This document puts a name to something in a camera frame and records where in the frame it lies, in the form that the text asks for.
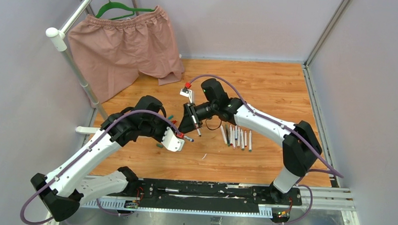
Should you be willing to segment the grey capped marker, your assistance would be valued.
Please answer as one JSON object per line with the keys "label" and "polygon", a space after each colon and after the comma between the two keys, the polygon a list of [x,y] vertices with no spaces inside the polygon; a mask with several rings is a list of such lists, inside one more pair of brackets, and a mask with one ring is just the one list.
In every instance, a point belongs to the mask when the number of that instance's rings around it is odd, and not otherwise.
{"label": "grey capped marker", "polygon": [[185,140],[188,140],[188,141],[190,141],[190,142],[194,142],[194,139],[192,139],[191,137],[189,137],[189,136],[187,136],[187,135],[185,135],[184,137],[183,137]]}

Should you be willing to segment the clear green gel pen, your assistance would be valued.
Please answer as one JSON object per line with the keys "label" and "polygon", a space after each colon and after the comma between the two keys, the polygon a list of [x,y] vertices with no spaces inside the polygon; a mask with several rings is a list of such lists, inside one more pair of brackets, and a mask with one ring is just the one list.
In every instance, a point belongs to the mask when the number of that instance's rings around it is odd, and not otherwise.
{"label": "clear green gel pen", "polygon": [[230,133],[229,133],[227,124],[225,124],[225,135],[226,135],[226,139],[227,139],[227,146],[230,146]]}

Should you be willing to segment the yellow capped white marker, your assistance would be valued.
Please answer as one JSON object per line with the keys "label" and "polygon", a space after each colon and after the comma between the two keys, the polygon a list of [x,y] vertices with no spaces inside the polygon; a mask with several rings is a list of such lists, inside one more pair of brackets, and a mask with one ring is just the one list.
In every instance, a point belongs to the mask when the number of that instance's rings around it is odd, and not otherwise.
{"label": "yellow capped white marker", "polygon": [[219,129],[220,129],[220,131],[221,131],[224,144],[227,145],[227,144],[228,144],[228,143],[227,143],[228,141],[227,141],[227,137],[226,137],[226,132],[225,132],[225,130],[224,130],[224,128],[223,128],[222,126],[220,126]]}

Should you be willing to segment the white acrylic marker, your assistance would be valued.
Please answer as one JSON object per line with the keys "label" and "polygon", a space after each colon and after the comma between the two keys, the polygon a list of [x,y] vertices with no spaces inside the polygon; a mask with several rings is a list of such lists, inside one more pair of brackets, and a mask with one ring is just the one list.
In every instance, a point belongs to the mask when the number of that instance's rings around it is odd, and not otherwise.
{"label": "white acrylic marker", "polygon": [[232,146],[233,149],[236,148],[235,138],[234,138],[234,137],[232,137],[232,139],[231,139],[231,141],[230,141],[230,145]]}

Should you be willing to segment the blue capped white marker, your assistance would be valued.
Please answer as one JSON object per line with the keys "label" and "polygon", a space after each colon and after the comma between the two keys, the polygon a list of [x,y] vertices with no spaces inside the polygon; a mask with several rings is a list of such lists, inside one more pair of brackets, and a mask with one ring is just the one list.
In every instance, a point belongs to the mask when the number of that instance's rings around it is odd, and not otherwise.
{"label": "blue capped white marker", "polygon": [[233,131],[234,131],[234,138],[235,138],[235,140],[237,140],[237,139],[238,139],[238,129],[237,129],[237,126],[234,126],[234,127],[233,127]]}

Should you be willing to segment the green capped white marker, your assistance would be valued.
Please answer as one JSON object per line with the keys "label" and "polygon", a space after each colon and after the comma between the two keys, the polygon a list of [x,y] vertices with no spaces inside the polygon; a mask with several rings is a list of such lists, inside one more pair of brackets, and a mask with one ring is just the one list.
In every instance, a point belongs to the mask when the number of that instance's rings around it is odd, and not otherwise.
{"label": "green capped white marker", "polygon": [[242,151],[245,149],[245,144],[244,144],[244,142],[245,142],[245,139],[244,139],[244,132],[243,132],[243,130],[241,129],[241,130],[240,130],[240,147],[241,147],[241,150],[242,150]]}

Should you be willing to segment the red capped white marker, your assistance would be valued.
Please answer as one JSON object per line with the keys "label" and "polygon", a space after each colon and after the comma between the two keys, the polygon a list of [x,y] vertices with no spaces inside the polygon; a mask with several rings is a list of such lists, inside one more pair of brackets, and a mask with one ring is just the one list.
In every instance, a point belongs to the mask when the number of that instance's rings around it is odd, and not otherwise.
{"label": "red capped white marker", "polygon": [[244,147],[248,146],[248,136],[247,136],[247,131],[244,130]]}

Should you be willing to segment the teal capped white marker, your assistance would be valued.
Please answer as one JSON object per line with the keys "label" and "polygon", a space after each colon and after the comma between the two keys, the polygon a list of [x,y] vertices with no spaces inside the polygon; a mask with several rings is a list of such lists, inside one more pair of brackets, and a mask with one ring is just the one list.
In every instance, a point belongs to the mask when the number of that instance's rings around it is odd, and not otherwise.
{"label": "teal capped white marker", "polygon": [[248,151],[249,152],[252,152],[252,142],[253,142],[252,131],[249,130],[249,137],[248,137]]}

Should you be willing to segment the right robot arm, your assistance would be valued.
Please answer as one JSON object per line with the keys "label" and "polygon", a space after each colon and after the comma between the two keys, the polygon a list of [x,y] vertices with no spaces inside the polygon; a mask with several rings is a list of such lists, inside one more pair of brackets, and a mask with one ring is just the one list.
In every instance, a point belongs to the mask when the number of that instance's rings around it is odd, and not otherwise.
{"label": "right robot arm", "polygon": [[283,169],[270,185],[270,198],[282,204],[290,197],[290,189],[304,177],[315,161],[321,157],[320,143],[309,123],[280,120],[253,108],[240,96],[230,97],[215,78],[202,82],[206,102],[195,104],[190,83],[185,84],[180,95],[189,99],[179,131],[186,134],[202,127],[203,121],[217,116],[220,121],[248,128],[275,143],[283,150]]}

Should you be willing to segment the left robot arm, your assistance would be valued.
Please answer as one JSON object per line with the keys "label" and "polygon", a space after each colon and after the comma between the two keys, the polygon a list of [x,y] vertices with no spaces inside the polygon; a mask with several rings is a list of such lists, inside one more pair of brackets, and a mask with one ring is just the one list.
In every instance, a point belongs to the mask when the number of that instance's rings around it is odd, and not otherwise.
{"label": "left robot arm", "polygon": [[62,222],[78,211],[81,205],[102,196],[122,193],[126,197],[142,193],[139,178],[129,167],[120,167],[113,173],[86,180],[85,177],[104,159],[139,137],[149,137],[164,148],[179,152],[184,145],[183,134],[166,118],[161,101],[150,95],[110,115],[95,135],[79,151],[55,170],[31,178],[39,197],[52,219]]}

